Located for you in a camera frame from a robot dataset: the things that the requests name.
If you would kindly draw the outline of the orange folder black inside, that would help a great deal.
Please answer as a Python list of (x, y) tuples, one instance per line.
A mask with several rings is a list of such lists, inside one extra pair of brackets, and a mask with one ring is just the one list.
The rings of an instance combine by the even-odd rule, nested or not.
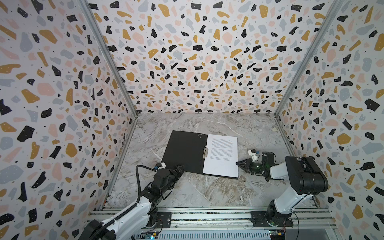
[(203, 152), (207, 144), (206, 134), (172, 131), (162, 163), (167, 169), (180, 165), (185, 172), (203, 174)]

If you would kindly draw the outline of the white text paper sheet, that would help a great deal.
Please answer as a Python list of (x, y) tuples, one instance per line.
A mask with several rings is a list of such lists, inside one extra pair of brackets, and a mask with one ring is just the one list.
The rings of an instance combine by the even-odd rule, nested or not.
[(208, 135), (208, 156), (204, 160), (203, 174), (230, 179), (239, 178), (238, 137)]

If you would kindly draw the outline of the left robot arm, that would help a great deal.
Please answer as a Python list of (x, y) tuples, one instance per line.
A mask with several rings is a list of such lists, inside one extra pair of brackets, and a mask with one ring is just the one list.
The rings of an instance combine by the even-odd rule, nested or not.
[[(141, 188), (139, 169), (155, 173), (153, 180)], [(158, 225), (158, 205), (167, 199), (165, 194), (173, 191), (184, 173), (182, 166), (167, 169), (166, 164), (150, 168), (138, 165), (135, 168), (138, 185), (137, 199), (112, 217), (103, 221), (92, 220), (81, 233), (80, 240), (125, 240), (133, 237), (143, 228), (153, 229)]]

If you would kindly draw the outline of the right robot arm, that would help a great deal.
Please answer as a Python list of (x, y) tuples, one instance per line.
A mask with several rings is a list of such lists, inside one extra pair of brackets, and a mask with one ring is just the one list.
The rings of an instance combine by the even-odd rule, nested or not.
[(257, 225), (263, 223), (271, 227), (292, 226), (290, 217), (295, 207), (301, 202), (326, 192), (329, 183), (313, 157), (285, 157), (285, 162), (276, 163), (276, 155), (272, 152), (248, 151), (250, 158), (238, 161), (236, 165), (244, 172), (262, 176), (266, 181), (288, 179), (290, 185), (284, 193), (272, 200), (265, 215), (253, 220)]

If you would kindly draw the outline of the left circuit board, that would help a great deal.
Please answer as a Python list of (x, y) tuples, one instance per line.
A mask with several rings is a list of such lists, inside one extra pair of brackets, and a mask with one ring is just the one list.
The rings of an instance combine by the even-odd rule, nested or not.
[(138, 235), (139, 240), (157, 240), (159, 238), (158, 232), (143, 232)]

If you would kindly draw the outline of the circuit board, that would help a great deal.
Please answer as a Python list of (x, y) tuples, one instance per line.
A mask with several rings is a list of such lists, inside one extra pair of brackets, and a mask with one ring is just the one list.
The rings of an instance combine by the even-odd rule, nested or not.
[(285, 240), (286, 234), (284, 231), (269, 231), (271, 240)]
[(139, 240), (157, 240), (159, 238), (158, 232), (143, 232), (138, 235)]

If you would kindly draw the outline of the right circuit board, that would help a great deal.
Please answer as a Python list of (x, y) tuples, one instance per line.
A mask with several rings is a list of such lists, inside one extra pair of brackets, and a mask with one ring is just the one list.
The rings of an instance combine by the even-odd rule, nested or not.
[(284, 231), (269, 231), (271, 240), (285, 240), (286, 234)]

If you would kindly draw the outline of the right corner aluminium profile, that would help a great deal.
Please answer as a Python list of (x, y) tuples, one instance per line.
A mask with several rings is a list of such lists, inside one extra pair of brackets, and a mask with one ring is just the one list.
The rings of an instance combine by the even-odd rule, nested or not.
[(329, 27), (331, 26), (333, 20), (335, 19), (338, 11), (341, 9), (343, 5), (342, 0), (334, 0), (330, 6), (329, 11), (327, 12), (326, 18), (324, 19), (318, 33), (316, 34), (314, 41), (311, 43), (305, 57), (299, 64), (298, 70), (296, 71), (293, 80), (287, 87), (287, 90), (279, 103), (275, 113), (274, 117), (277, 119), (279, 114), (282, 112), (284, 105), (289, 100), (290, 94), (294, 91), (295, 86), (299, 82), (301, 76), (303, 75), (307, 65), (310, 63), (310, 60), (313, 58), (314, 54), (317, 52), (317, 48), (320, 46), (322, 39), (326, 32), (328, 31)]

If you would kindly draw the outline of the corner aluminium profile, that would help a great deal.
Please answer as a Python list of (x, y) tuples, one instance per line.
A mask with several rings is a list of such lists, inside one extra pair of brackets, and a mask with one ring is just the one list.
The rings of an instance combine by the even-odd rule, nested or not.
[(335, 19), (338, 11), (341, 9), (343, 5), (342, 0), (334, 0), (330, 6), (329, 11), (327, 12), (326, 18), (324, 19), (318, 33), (316, 34), (314, 41), (311, 43), (305, 57), (299, 64), (298, 70), (296, 71), (293, 80), (287, 87), (287, 90), (279, 103), (275, 113), (274, 117), (277, 119), (279, 114), (282, 112), (284, 105), (289, 100), (290, 94), (294, 91), (295, 86), (299, 82), (301, 76), (303, 75), (307, 65), (310, 63), (310, 60), (313, 58), (314, 54), (317, 52), (317, 48), (320, 46), (322, 39), (326, 32), (328, 31), (329, 27), (331, 26), (333, 20)]
[(88, 24), (90, 25), (90, 29), (92, 30), (92, 32), (95, 36), (95, 39), (96, 39), (96, 41), (100, 47), (100, 50), (101, 50), (102, 54), (104, 55), (106, 62), (108, 64), (108, 66), (110, 67), (113, 76), (115, 77), (115, 80), (117, 81), (117, 84), (118, 84), (118, 86), (122, 92), (122, 95), (127, 102), (129, 112), (133, 115), (134, 119), (137, 118), (138, 113), (134, 107), (134, 104), (131, 101), (131, 98), (130, 98), (129, 93), (126, 89), (126, 86), (125, 86), (125, 84), (122, 80), (122, 77), (119, 74), (118, 68), (117, 68), (117, 66), (116, 66), (116, 64), (115, 64), (115, 62), (111, 56), (111, 52), (109, 51), (108, 45), (105, 43), (105, 41), (103, 39), (103, 35), (101, 33), (101, 30), (97, 24), (95, 17), (91, 11), (91, 8), (89, 6), (88, 1), (78, 0), (78, 3), (80, 5), (80, 8), (81, 8), (83, 14), (85, 15), (85, 19), (87, 20)]

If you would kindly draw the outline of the left corner aluminium profile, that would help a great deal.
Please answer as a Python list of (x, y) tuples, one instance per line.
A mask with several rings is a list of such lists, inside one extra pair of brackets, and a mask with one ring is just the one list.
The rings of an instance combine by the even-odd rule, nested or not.
[(111, 52), (109, 51), (108, 45), (105, 43), (105, 41), (103, 39), (103, 35), (101, 33), (101, 30), (97, 24), (95, 17), (91, 11), (91, 8), (89, 6), (88, 1), (78, 0), (78, 3), (80, 5), (80, 8), (81, 8), (83, 14), (85, 15), (85, 19), (87, 20), (88, 24), (90, 25), (90, 29), (92, 30), (92, 32), (95, 36), (95, 39), (96, 39), (96, 41), (100, 47), (100, 50), (101, 50), (102, 54), (104, 55), (106, 62), (108, 64), (108, 66), (110, 67), (113, 76), (115, 77), (115, 80), (117, 81), (117, 84), (118, 84), (118, 86), (122, 92), (122, 95), (127, 102), (129, 112), (133, 115), (134, 119), (137, 118), (138, 113), (134, 107), (134, 104), (131, 101), (131, 98), (130, 98), (129, 93), (126, 89), (126, 86), (125, 86), (125, 84), (122, 80), (122, 77), (119, 74), (118, 68), (117, 68), (117, 66), (116, 66), (116, 64), (115, 64), (115, 62), (111, 56)]

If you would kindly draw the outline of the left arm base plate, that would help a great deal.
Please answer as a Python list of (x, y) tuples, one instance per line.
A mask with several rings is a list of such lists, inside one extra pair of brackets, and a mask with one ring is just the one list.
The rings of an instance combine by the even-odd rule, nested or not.
[(172, 223), (171, 212), (158, 212), (154, 217), (156, 229), (169, 229)]

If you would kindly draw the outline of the aluminium mounting rail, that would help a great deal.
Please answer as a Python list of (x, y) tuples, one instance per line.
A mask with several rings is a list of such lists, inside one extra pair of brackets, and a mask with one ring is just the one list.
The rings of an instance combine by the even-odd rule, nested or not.
[[(232, 230), (281, 230), (282, 228), (255, 228), (251, 222), (252, 211), (266, 211), (265, 207), (199, 207), (159, 208), (158, 212), (171, 212), (172, 223), (166, 231), (232, 231)], [(328, 209), (298, 208), (291, 216), (292, 229), (336, 229), (336, 221)]]

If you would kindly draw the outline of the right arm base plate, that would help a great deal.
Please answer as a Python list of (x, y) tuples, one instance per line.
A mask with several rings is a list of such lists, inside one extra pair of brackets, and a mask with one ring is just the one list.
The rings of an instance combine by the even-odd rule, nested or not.
[(267, 211), (252, 211), (251, 222), (255, 228), (293, 227), (291, 214), (281, 214)]

